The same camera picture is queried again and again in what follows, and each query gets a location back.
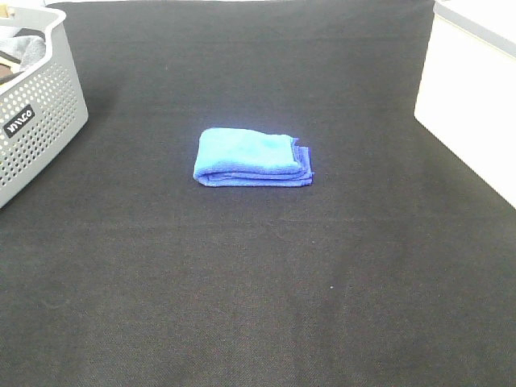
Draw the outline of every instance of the gray plastic basket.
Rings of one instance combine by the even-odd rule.
[[[63,21],[48,8],[7,8],[0,25],[42,31],[46,53],[0,86],[0,207],[30,182],[88,119]]]

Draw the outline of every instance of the blue towel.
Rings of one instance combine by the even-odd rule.
[[[247,129],[206,129],[199,139],[193,178],[210,187],[310,185],[310,149],[297,146],[297,141]]]

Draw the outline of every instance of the basket logo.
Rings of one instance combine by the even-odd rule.
[[[11,121],[3,126],[3,130],[7,137],[11,138],[13,135],[18,133],[22,127],[24,127],[30,120],[35,116],[35,113],[31,105],[27,105],[20,111]]]

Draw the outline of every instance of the black cloth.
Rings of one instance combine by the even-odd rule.
[[[413,116],[432,5],[56,6],[90,118],[0,210],[0,385],[514,385],[516,212]],[[314,184],[200,186],[215,126]]]

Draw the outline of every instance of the white box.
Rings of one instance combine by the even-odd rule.
[[[516,1],[434,11],[414,115],[516,207]]]

